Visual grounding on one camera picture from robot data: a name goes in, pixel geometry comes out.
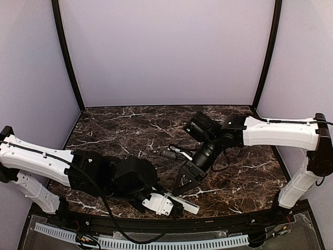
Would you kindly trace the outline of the white remote control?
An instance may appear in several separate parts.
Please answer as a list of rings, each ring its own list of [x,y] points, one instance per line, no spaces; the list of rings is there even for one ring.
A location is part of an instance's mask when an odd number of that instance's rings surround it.
[[[187,201],[187,200],[182,199],[180,197],[175,197],[171,193],[166,193],[166,196],[168,196],[169,198],[171,198],[174,201],[177,201],[177,202],[181,203],[184,207],[184,210],[187,211],[187,212],[190,212],[194,215],[196,215],[199,212],[200,206],[198,206],[198,205],[196,205],[196,204],[194,204],[190,201]]]

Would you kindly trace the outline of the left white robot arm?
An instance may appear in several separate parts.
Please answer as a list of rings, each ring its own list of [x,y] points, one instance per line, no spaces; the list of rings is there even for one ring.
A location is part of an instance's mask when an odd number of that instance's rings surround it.
[[[1,182],[18,185],[43,212],[64,216],[67,200],[46,189],[34,174],[93,197],[126,201],[141,213],[149,209],[157,215],[177,216],[184,209],[158,184],[157,171],[146,159],[41,147],[18,139],[6,126],[1,132]]]

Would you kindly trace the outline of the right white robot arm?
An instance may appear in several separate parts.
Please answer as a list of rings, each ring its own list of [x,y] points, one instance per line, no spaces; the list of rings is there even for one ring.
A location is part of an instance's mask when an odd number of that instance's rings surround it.
[[[306,150],[302,167],[277,194],[273,207],[282,211],[290,210],[318,179],[332,174],[332,140],[321,113],[300,120],[230,115],[219,124],[197,112],[183,129],[202,146],[179,170],[174,196],[196,188],[217,157],[233,147],[273,145]]]

